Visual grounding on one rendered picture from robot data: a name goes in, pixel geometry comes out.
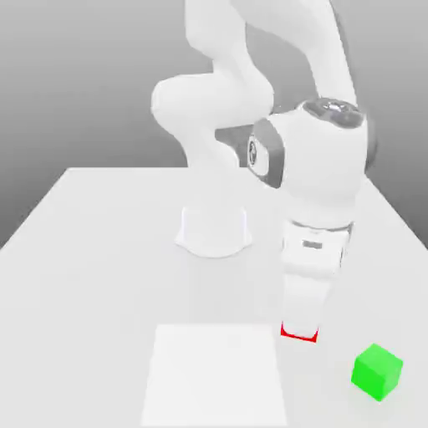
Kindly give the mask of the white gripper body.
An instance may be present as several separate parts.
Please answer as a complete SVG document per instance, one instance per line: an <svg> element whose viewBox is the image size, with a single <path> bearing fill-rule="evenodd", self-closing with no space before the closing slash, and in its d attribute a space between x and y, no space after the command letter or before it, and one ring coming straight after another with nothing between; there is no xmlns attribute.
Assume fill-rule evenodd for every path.
<svg viewBox="0 0 428 428"><path fill-rule="evenodd" d="M314 278L332 278L340 269L349 241L345 229L331 231L295 224L283 228L281 259L287 273Z"/></svg>

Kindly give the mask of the small red cube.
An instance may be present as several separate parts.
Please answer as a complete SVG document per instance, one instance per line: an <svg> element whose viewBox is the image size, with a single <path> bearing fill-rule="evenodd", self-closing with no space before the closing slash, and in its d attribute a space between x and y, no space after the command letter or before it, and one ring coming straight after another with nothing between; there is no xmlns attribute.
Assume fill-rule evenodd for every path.
<svg viewBox="0 0 428 428"><path fill-rule="evenodd" d="M296 339L296 340L300 340L303 342L309 342L309 343L313 343L316 344L318 341L318 332L319 332L319 327L316 328L316 330L314 331L314 333L309 336L309 335L301 335L301 334L293 334L291 329L286 329L286 325L284 323L284 321L281 322L281 329L280 329L280 334L283 337L289 338L289 339Z"/></svg>

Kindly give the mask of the small green cube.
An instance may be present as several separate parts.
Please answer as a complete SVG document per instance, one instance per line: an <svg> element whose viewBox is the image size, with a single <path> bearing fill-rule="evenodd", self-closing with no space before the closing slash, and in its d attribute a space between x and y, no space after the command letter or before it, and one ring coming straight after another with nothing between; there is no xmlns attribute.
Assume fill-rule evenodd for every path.
<svg viewBox="0 0 428 428"><path fill-rule="evenodd" d="M351 382L381 402L398 385L403 364L387 349L371 344L356 357Z"/></svg>

